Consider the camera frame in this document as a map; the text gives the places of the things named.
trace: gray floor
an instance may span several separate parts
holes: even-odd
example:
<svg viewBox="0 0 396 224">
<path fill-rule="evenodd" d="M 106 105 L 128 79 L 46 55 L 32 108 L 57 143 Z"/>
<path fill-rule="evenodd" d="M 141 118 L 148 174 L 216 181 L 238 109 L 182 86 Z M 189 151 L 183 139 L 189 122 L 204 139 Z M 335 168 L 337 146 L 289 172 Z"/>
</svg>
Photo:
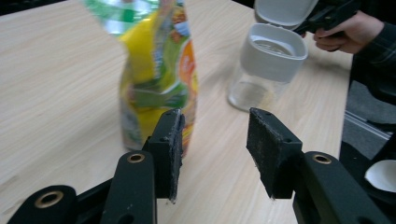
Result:
<svg viewBox="0 0 396 224">
<path fill-rule="evenodd" d="M 353 82 L 347 98 L 346 111 L 343 141 L 371 159 L 384 146 L 390 133 L 381 132 L 365 121 L 369 119 L 375 122 L 396 123 L 396 106 L 376 100 L 365 86 Z"/>
</svg>

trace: plaid sleeve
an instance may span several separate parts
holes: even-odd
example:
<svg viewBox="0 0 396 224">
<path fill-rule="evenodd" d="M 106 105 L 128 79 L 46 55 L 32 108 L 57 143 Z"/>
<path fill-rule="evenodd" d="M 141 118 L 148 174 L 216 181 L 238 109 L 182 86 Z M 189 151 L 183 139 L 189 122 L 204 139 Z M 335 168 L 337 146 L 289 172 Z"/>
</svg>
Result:
<svg viewBox="0 0 396 224">
<path fill-rule="evenodd" d="M 396 25 L 385 22 L 381 33 L 357 56 L 387 74 L 396 76 Z"/>
</svg>

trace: human hand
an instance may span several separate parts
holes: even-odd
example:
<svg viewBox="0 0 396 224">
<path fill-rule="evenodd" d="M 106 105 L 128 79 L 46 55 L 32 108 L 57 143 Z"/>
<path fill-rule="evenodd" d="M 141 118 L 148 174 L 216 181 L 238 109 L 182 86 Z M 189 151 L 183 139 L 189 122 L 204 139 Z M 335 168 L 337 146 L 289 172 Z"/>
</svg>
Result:
<svg viewBox="0 0 396 224">
<path fill-rule="evenodd" d="M 314 34 L 317 47 L 327 51 L 341 50 L 358 53 L 369 44 L 384 28 L 384 23 L 361 11 L 331 30 L 319 29 Z"/>
</svg>

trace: light wood tabletop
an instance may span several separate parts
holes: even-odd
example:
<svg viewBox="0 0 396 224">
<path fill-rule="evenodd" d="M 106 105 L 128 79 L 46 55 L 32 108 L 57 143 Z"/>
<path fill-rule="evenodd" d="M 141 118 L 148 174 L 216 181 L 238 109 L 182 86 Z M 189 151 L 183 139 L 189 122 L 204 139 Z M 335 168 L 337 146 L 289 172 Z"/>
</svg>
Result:
<svg viewBox="0 0 396 224">
<path fill-rule="evenodd" d="M 226 100 L 253 10 L 231 0 L 186 0 L 200 91 L 176 204 L 159 223 L 296 223 L 291 200 L 269 199 L 246 150 L 248 113 Z M 350 55 L 316 49 L 270 111 L 304 151 L 338 156 Z M 39 189 L 78 194 L 114 175 L 127 150 L 118 87 L 125 50 L 79 1 L 0 17 L 0 222 Z"/>
</svg>

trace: open white lid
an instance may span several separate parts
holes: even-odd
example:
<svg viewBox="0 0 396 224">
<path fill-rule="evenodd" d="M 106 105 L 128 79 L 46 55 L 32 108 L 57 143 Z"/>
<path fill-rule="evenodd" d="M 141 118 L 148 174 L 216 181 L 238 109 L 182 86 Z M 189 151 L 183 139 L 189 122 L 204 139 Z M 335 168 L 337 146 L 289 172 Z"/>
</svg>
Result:
<svg viewBox="0 0 396 224">
<path fill-rule="evenodd" d="M 257 22 L 293 30 L 309 16 L 317 2 L 318 0 L 256 0 L 254 11 Z"/>
</svg>

